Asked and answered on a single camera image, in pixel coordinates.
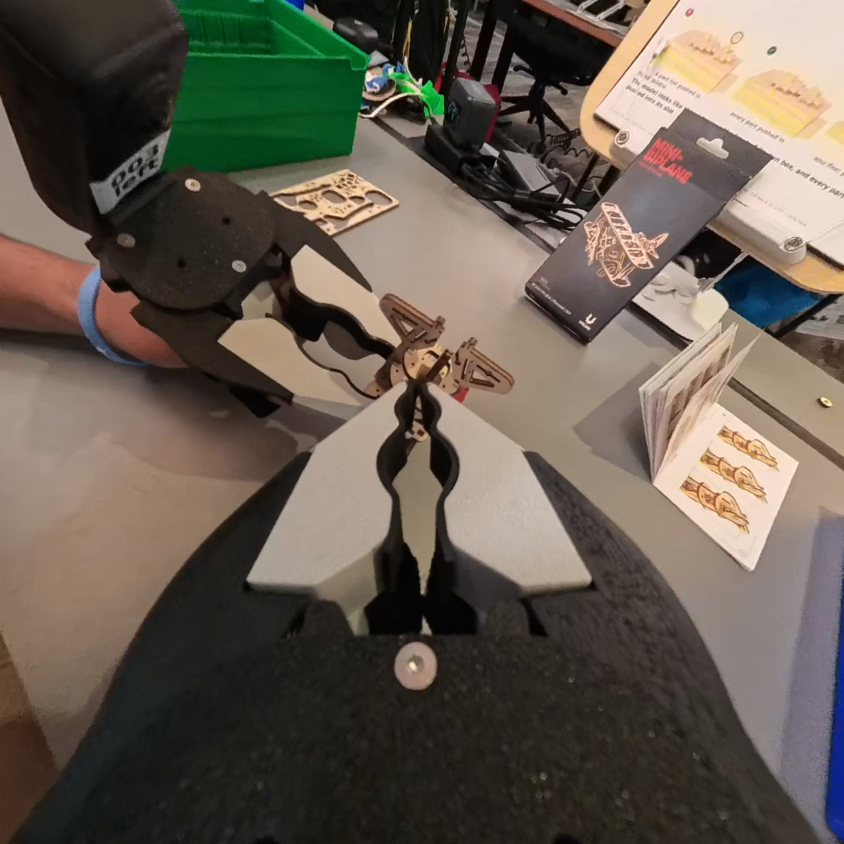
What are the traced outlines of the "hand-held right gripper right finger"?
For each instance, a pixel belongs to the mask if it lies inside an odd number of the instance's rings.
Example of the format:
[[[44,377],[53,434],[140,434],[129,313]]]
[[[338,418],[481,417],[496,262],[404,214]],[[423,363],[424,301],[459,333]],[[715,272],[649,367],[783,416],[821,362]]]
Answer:
[[[429,467],[441,491],[423,598],[436,635],[471,635],[499,604],[591,588],[593,578],[526,452],[422,385]]]

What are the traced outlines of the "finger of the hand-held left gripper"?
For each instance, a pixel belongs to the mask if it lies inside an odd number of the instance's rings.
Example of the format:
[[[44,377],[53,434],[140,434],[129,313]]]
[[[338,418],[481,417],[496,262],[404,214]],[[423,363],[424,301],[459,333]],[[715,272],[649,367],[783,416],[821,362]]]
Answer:
[[[400,345],[378,297],[334,263],[303,247],[290,265],[281,308],[284,321],[300,338],[316,342],[332,324],[370,353],[392,353]]]
[[[294,404],[368,404],[363,389],[385,359],[328,323],[317,341],[297,340],[273,317],[234,322],[217,344],[293,394]]]

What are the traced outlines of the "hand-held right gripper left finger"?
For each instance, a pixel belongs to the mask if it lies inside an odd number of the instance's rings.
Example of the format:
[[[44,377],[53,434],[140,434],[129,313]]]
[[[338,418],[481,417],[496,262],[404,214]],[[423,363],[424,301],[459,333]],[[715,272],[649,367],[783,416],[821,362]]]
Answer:
[[[333,602],[372,634],[422,630],[394,486],[417,397],[401,382],[313,447],[247,576],[251,590]]]

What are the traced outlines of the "wooden biplane model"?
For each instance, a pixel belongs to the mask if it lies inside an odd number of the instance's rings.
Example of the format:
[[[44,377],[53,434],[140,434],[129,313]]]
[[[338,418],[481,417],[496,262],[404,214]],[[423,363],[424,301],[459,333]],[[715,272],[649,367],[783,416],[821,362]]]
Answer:
[[[427,382],[462,403],[470,391],[505,395],[514,377],[478,348],[470,337],[455,350],[442,345],[445,319],[431,318],[394,294],[385,295],[379,307],[397,332],[400,343],[377,371],[364,393],[378,398],[402,382]]]

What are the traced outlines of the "person's left forearm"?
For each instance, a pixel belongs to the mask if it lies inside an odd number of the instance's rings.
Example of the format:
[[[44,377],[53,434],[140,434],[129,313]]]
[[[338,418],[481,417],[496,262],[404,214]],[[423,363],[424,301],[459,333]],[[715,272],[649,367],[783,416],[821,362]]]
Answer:
[[[76,299],[92,268],[1,236],[1,329],[82,335]]]

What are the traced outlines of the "laser-cut wooden parts sheet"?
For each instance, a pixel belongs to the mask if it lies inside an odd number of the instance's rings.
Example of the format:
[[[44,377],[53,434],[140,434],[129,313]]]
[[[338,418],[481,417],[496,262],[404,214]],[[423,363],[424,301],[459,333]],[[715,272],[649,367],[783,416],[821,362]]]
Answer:
[[[360,226],[399,206],[395,197],[350,170],[334,171],[269,196],[329,236]]]

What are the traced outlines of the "person's left hand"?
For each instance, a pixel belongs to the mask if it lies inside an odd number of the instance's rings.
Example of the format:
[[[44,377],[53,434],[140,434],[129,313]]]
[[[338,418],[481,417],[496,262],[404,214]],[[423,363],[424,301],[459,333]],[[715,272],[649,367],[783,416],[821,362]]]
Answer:
[[[184,369],[185,362],[161,338],[133,317],[135,301],[128,294],[106,295],[95,306],[96,326],[108,346],[123,358],[165,369]]]

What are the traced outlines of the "black power strip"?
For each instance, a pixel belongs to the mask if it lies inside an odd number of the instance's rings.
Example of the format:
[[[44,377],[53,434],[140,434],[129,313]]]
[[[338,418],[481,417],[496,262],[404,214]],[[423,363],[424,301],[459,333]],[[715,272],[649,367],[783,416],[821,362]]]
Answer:
[[[428,125],[424,137],[424,152],[435,164],[449,175],[457,176],[473,167],[491,169],[500,153],[485,143],[480,149],[464,149],[452,141],[442,125]]]

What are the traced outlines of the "green plastic bin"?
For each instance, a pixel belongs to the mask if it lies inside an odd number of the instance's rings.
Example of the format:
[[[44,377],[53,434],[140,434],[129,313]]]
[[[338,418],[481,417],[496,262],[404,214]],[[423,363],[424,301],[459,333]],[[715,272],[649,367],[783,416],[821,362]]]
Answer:
[[[349,154],[369,55],[284,1],[175,2],[188,37],[163,170]]]

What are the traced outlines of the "folded instruction booklet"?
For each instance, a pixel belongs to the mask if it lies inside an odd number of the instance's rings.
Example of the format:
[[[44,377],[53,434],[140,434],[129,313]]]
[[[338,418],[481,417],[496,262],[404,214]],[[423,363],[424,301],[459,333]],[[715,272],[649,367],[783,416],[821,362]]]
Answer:
[[[745,571],[756,569],[797,460],[721,405],[752,348],[716,324],[639,388],[652,485]]]

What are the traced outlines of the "grey power adapter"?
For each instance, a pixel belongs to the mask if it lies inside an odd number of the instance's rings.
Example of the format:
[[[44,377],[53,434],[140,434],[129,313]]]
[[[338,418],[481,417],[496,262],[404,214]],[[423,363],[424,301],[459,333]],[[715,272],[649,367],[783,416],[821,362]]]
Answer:
[[[517,190],[526,193],[558,192],[557,176],[530,153],[504,150],[499,154],[498,164],[507,182]]]

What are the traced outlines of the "black biplane package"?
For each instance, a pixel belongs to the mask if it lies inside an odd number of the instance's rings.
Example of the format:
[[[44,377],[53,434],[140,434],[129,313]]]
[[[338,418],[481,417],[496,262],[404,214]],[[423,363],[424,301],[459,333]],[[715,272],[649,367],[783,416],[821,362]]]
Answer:
[[[527,298],[590,343],[772,159],[681,111],[527,281]]]

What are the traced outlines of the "white stand base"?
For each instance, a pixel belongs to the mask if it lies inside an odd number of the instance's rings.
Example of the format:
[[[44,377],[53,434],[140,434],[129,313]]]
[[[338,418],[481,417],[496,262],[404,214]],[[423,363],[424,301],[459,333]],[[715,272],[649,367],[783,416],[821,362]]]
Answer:
[[[672,261],[632,300],[682,340],[695,342],[726,315],[727,300],[713,288],[702,290],[701,280]]]

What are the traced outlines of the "blue flat object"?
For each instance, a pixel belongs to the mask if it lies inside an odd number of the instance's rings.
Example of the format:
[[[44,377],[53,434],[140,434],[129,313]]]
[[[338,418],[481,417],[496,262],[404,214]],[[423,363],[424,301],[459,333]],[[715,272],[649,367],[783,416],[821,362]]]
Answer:
[[[843,842],[843,589],[840,589],[829,732],[826,823]]]

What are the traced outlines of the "printed instruction board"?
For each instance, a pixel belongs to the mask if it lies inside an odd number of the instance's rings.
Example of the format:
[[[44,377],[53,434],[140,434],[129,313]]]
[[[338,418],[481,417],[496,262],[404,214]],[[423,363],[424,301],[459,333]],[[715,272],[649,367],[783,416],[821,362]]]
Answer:
[[[772,161],[710,227],[797,286],[841,294],[842,16],[842,2],[649,2],[587,91],[586,143],[624,170],[688,109],[763,148]],[[790,236],[807,244],[800,262],[780,251]]]

